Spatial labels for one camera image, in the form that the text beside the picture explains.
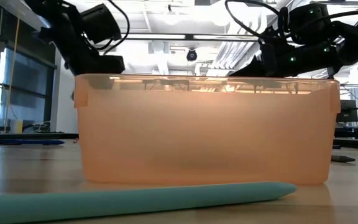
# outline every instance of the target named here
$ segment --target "ceiling light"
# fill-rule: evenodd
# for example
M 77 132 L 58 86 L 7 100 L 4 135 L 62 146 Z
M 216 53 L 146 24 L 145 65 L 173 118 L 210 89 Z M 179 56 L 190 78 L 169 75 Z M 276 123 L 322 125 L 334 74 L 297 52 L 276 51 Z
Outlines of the ceiling light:
M 171 26 L 180 22 L 179 12 L 176 12 L 175 14 L 164 13 L 164 22 Z
M 358 10 L 358 5 L 347 6 L 347 5 L 340 5 L 340 4 L 328 4 L 327 10 L 330 15 L 341 13 L 341 12 L 356 11 Z
M 195 40 L 224 40 L 224 41 L 249 41 L 256 42 L 258 37 L 249 35 L 194 35 Z
M 227 26 L 230 23 L 230 18 L 225 15 L 216 16 L 213 23 L 217 26 Z
M 330 0 L 313 0 L 311 3 L 313 3 L 313 2 L 321 2 L 321 3 L 333 3 L 333 4 L 340 4 L 340 3 L 343 3 L 343 4 L 348 4 L 347 3 L 347 1 L 341 1 L 341 2 L 338 2 L 338 3 L 336 3 L 335 1 L 330 1 Z
M 184 40 L 183 34 L 129 34 L 128 40 Z

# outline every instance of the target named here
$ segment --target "window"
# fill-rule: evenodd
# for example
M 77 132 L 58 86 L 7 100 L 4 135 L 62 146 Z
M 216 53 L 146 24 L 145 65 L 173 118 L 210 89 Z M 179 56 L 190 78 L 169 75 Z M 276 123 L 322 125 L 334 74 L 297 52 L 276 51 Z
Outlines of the window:
M 14 53 L 5 49 L 0 63 L 0 126 L 5 117 L 23 120 L 24 125 L 50 120 L 52 104 L 53 68 L 16 53 L 11 90 L 11 103 L 7 109 Z

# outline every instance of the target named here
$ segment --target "translucent plastic container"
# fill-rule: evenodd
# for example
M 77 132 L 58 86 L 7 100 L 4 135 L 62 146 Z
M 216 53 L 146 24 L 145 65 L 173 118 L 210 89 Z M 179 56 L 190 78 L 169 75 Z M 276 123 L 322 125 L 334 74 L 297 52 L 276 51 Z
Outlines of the translucent plastic container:
M 339 83 L 79 75 L 86 179 L 150 185 L 328 178 Z

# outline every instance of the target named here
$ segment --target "fluorescent light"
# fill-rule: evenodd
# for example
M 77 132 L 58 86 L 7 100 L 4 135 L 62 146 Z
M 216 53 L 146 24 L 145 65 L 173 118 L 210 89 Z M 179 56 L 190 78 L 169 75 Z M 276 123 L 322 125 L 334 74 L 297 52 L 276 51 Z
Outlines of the fluorescent light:
M 341 1 L 341 2 L 333 2 L 333 1 L 328 1 L 328 0 L 313 0 L 310 3 L 314 3 L 314 2 L 318 2 L 318 3 L 327 3 L 327 4 L 358 4 L 358 1 Z
M 194 35 L 194 40 L 224 40 L 256 42 L 258 37 L 250 35 Z
M 186 35 L 184 34 L 129 34 L 128 40 L 184 40 Z
M 4 83 L 5 79 L 5 66 L 6 66 L 6 49 L 0 53 L 0 83 Z M 0 87 L 0 115 L 2 103 L 2 86 Z

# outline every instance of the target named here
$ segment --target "table surface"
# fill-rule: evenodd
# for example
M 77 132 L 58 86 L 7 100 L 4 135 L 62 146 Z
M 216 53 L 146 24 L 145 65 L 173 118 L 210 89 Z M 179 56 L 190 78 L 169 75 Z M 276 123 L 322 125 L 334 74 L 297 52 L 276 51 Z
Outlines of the table surface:
M 324 185 L 299 187 L 280 200 L 174 212 L 123 215 L 53 223 L 358 223 L 358 151 L 334 150 L 356 158 L 331 163 Z M 77 144 L 0 146 L 0 195 L 141 188 L 84 181 Z

